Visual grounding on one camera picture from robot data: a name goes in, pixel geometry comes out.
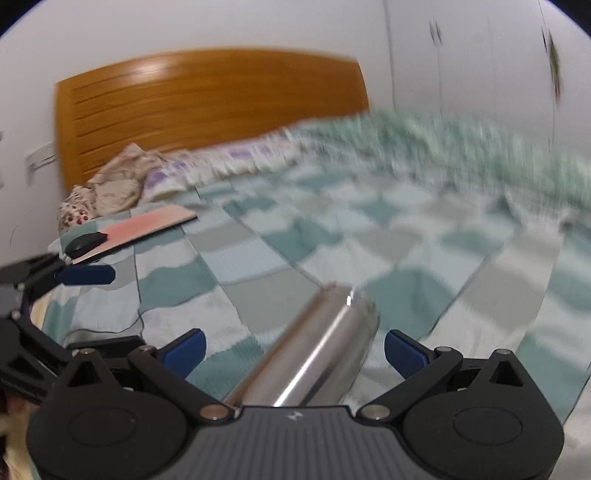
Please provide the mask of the stainless steel cup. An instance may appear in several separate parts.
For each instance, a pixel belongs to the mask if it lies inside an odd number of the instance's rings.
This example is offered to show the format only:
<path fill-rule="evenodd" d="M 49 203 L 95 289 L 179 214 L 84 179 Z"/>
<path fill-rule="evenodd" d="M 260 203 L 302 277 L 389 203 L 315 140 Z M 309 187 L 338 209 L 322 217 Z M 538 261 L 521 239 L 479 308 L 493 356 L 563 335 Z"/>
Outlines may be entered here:
<path fill-rule="evenodd" d="M 337 405 L 379 326 L 378 308 L 361 289 L 322 286 L 225 402 L 235 408 Z"/>

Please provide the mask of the black oval object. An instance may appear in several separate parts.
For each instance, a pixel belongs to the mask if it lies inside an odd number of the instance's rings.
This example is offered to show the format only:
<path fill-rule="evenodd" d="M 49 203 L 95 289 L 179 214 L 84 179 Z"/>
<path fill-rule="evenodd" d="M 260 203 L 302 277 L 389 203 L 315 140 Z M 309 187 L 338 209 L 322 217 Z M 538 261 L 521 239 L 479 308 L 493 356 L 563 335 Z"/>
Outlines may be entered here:
<path fill-rule="evenodd" d="M 64 249 L 64 254 L 72 260 L 78 259 L 105 243 L 108 235 L 97 231 L 80 235 L 71 240 Z"/>

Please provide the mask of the red dotted white cloth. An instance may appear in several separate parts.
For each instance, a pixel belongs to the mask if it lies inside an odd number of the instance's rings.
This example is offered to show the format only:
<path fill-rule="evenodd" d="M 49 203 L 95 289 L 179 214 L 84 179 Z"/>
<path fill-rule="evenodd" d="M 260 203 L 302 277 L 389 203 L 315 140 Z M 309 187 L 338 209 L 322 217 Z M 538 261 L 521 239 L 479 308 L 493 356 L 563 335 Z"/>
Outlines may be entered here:
<path fill-rule="evenodd" d="M 60 235 L 96 217 L 95 194 L 86 186 L 76 185 L 58 208 L 57 222 Z"/>

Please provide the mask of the pink book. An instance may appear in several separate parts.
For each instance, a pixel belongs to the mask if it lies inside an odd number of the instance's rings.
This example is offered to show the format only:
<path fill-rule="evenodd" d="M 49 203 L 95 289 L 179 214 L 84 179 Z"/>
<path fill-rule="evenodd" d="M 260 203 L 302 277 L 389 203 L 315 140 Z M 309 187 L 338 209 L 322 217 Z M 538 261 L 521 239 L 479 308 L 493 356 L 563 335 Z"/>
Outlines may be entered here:
<path fill-rule="evenodd" d="M 101 231 L 106 239 L 83 255 L 72 258 L 72 263 L 81 264 L 100 258 L 144 237 L 190 222 L 197 217 L 197 212 L 174 204 L 142 213 Z"/>

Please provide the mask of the beige crumpled cloth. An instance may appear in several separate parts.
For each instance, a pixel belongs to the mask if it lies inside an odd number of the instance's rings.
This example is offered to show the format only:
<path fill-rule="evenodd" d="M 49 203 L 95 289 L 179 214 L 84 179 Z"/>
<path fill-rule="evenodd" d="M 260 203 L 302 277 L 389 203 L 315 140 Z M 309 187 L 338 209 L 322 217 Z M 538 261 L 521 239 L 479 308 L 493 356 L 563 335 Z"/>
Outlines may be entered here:
<path fill-rule="evenodd" d="M 103 217 L 135 206 L 148 173 L 164 163 L 157 151 L 144 151 L 135 143 L 127 145 L 86 182 L 93 213 Z"/>

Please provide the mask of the teal checkered blanket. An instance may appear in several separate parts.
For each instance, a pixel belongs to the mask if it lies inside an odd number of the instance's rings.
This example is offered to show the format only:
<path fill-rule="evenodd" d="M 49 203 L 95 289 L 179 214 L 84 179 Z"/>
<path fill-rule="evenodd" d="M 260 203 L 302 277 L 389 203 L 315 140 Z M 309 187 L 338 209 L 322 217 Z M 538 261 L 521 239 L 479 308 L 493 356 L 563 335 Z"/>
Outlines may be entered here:
<path fill-rule="evenodd" d="M 383 331 L 468 357 L 514 351 L 568 429 L 590 422 L 590 234 L 528 226 L 504 200 L 464 198 L 315 165 L 221 181 L 197 212 L 107 258 L 115 281 L 59 287 L 43 329 L 67 345 L 204 331 L 189 381 L 223 398 L 322 285 L 363 289 Z"/>

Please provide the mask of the purple floral pillow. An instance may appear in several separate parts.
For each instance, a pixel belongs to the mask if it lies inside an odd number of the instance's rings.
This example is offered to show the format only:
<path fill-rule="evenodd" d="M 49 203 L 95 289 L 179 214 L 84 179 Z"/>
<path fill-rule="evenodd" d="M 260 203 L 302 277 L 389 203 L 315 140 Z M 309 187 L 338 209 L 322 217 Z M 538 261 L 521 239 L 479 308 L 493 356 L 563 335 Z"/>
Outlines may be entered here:
<path fill-rule="evenodd" d="M 297 162 L 303 150 L 300 141 L 277 134 L 194 151 L 162 153 L 163 164 L 148 172 L 139 202 L 152 203 L 192 187 L 280 170 Z"/>

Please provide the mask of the orange wooden headboard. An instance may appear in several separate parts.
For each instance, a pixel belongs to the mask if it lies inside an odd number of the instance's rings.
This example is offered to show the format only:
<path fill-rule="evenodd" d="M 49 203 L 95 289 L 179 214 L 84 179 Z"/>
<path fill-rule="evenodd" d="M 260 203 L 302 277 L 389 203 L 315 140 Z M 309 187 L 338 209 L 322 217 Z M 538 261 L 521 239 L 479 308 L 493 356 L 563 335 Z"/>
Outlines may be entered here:
<path fill-rule="evenodd" d="M 66 189 L 135 143 L 194 150 L 370 107 L 352 57 L 270 48 L 160 53 L 55 86 L 55 141 Z"/>

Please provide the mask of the white wardrobe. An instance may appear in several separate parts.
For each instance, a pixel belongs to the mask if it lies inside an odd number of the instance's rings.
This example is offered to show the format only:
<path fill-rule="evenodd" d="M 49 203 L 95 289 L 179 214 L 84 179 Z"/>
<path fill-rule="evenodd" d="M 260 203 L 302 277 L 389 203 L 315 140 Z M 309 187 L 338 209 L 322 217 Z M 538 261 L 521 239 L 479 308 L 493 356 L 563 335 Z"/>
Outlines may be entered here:
<path fill-rule="evenodd" d="M 590 36 L 550 1 L 387 1 L 394 105 L 590 152 Z M 560 55 L 554 102 L 542 31 Z"/>

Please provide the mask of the white wall socket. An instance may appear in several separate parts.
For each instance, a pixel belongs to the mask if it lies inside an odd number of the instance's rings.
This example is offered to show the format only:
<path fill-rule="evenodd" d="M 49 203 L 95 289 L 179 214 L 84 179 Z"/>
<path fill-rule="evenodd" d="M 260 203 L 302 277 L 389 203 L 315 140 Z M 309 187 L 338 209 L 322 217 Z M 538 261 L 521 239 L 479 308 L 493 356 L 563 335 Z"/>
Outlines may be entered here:
<path fill-rule="evenodd" d="M 46 143 L 25 157 L 26 171 L 32 176 L 35 171 L 52 164 L 57 159 L 53 142 Z"/>

